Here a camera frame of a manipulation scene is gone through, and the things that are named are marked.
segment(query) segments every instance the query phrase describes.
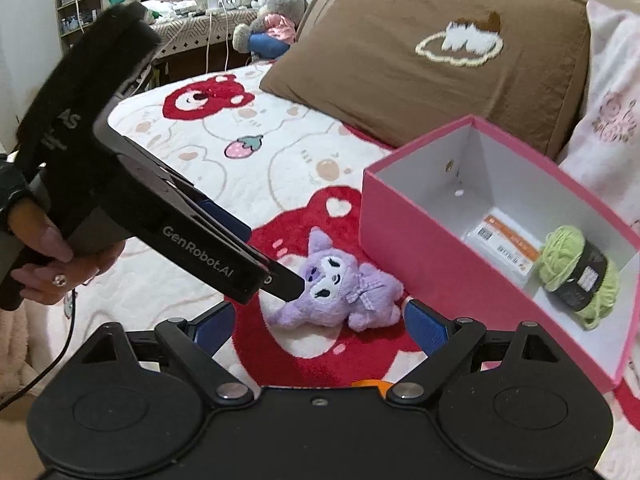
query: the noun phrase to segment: fingernail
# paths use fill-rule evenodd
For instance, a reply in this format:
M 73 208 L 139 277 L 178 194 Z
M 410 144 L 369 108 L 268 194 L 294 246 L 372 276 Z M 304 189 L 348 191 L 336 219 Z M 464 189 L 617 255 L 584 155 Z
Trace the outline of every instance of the fingernail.
M 35 301 L 36 303 L 42 303 L 44 300 L 44 294 L 32 288 L 24 288 L 20 291 L 20 296 L 25 300 Z
M 55 227 L 47 227 L 40 239 L 40 247 L 47 256 L 51 256 L 61 262 L 68 263 L 74 257 L 71 247 L 63 240 L 60 231 Z

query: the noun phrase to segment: finger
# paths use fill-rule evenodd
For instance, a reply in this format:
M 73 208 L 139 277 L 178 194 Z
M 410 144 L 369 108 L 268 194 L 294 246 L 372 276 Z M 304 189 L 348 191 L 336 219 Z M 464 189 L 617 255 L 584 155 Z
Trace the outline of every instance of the finger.
M 98 265 L 98 268 L 100 269 L 100 272 L 98 272 L 98 276 L 104 274 L 109 269 L 111 269 L 111 267 L 113 267 L 113 264 L 116 263 L 117 259 L 122 254 L 122 251 L 124 251 L 125 243 L 126 242 L 124 241 L 118 242 L 117 244 L 111 246 L 109 249 L 106 249 L 97 255 L 98 259 L 96 263 Z
M 68 264 L 52 262 L 45 267 L 37 267 L 32 264 L 12 270 L 11 276 L 17 282 L 27 288 L 43 292 L 45 294 L 64 294 L 72 288 L 92 279 L 98 272 L 96 256 L 75 258 Z M 64 286 L 57 286 L 55 277 L 62 274 L 66 278 Z
M 81 283 L 87 282 L 98 274 L 100 269 L 96 260 L 96 256 L 87 256 L 74 258 L 68 264 L 52 262 L 46 267 L 35 269 L 33 275 L 44 284 L 39 290 L 51 294 L 55 294 L 60 290 L 66 292 L 76 288 Z M 54 282 L 59 275 L 63 275 L 66 278 L 66 283 L 63 286 L 57 286 Z
M 27 247 L 61 262 L 74 257 L 71 247 L 42 209 L 29 198 L 17 202 L 9 212 L 9 229 Z
M 20 291 L 20 296 L 25 300 L 35 301 L 42 305 L 55 305 L 62 298 L 65 297 L 65 292 L 59 292 L 57 294 L 47 294 L 40 290 L 34 290 L 33 288 L 24 288 Z

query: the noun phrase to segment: pink box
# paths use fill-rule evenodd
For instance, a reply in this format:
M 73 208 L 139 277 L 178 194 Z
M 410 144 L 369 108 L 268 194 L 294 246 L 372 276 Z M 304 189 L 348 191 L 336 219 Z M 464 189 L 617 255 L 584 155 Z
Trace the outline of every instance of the pink box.
M 561 225 L 580 228 L 620 269 L 613 312 L 585 331 L 535 271 L 522 286 L 496 270 L 465 242 L 488 214 L 509 219 L 534 246 Z M 444 316 L 491 330 L 538 322 L 601 392 L 620 384 L 640 320 L 640 237 L 551 160 L 485 120 L 460 119 L 367 168 L 360 244 Z

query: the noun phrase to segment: brown pillow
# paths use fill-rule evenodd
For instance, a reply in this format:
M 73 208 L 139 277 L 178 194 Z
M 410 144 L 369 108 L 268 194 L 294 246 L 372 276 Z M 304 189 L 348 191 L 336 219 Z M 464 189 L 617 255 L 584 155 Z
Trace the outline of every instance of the brown pillow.
M 444 52 L 450 22 L 494 47 Z M 416 53 L 433 34 L 422 51 L 435 60 Z M 391 146 L 475 114 L 554 157 L 580 104 L 589 40 L 584 6 L 568 0 L 336 0 L 260 88 Z

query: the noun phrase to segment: bedsheet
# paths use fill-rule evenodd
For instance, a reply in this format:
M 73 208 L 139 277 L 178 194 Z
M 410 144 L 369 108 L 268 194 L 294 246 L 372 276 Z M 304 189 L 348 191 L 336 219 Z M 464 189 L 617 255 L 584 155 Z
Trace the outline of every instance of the bedsheet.
M 364 260 L 358 247 L 362 172 L 388 151 L 324 114 L 260 91 L 270 66 L 261 62 L 146 92 L 122 102 L 110 125 L 249 224 L 252 244 L 290 268 L 306 256 L 313 226 Z M 222 299 L 142 242 L 130 240 L 109 272 L 79 289 L 68 355 L 104 322 L 147 330 L 169 317 L 195 317 Z M 234 336 L 215 356 L 256 392 L 259 384 L 396 381 L 425 358 L 402 324 L 360 335 L 348 328 L 267 328 L 264 316 L 280 305 L 261 292 L 247 306 L 237 306 Z M 29 304 L 28 316 L 31 361 L 41 370 L 62 348 L 69 320 L 62 304 Z M 640 370 L 640 338 L 625 381 L 606 395 L 615 427 L 598 470 L 610 480 L 640 479 L 635 370 Z

